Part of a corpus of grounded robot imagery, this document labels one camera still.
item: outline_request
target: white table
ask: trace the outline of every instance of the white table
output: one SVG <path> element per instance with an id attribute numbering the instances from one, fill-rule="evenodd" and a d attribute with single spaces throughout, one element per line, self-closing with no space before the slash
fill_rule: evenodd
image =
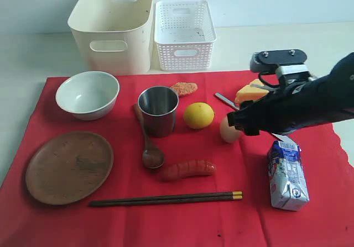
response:
<path id="1" fill-rule="evenodd" d="M 216 29 L 210 71 L 248 70 L 256 51 L 296 48 L 308 55 L 309 70 L 327 75 L 354 50 L 354 23 L 275 25 Z M 13 161 L 28 119 L 47 77 L 72 76 L 86 70 L 71 33 L 0 35 L 0 183 Z M 158 70 L 156 52 L 152 69 Z M 354 165 L 354 120 L 336 123 L 341 145 Z"/>

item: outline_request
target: stainless steel cup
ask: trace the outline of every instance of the stainless steel cup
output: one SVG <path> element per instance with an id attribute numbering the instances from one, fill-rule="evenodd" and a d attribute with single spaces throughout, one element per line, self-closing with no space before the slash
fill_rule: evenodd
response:
<path id="1" fill-rule="evenodd" d="M 144 126 L 151 136 L 163 137 L 172 133 L 176 123 L 178 95 L 169 87 L 155 86 L 146 89 L 138 98 Z"/>

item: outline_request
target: white basket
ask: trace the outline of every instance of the white basket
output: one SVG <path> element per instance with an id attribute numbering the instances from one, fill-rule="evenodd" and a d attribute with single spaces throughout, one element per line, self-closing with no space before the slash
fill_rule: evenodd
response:
<path id="1" fill-rule="evenodd" d="M 145 73 L 153 45 L 153 0 L 79 0 L 67 21 L 91 70 Z"/>
<path id="2" fill-rule="evenodd" d="M 204 0 L 160 1 L 155 12 L 155 42 L 161 69 L 208 69 L 216 41 L 208 3 Z"/>

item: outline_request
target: wooden plate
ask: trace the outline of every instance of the wooden plate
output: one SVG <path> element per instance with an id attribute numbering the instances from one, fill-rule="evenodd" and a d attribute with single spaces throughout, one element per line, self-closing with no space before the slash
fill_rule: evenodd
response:
<path id="1" fill-rule="evenodd" d="M 46 204 L 69 204 L 93 193 L 110 174 L 113 151 L 102 136 L 69 132 L 51 139 L 26 171 L 30 194 Z"/>

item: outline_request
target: white bowl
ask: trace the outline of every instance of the white bowl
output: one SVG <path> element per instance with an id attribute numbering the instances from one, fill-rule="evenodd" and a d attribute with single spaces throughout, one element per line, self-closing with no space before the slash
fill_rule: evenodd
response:
<path id="1" fill-rule="evenodd" d="M 95 120 L 114 106 L 119 93 L 118 80 L 111 74 L 89 71 L 64 81 L 56 91 L 58 106 L 81 120 Z"/>

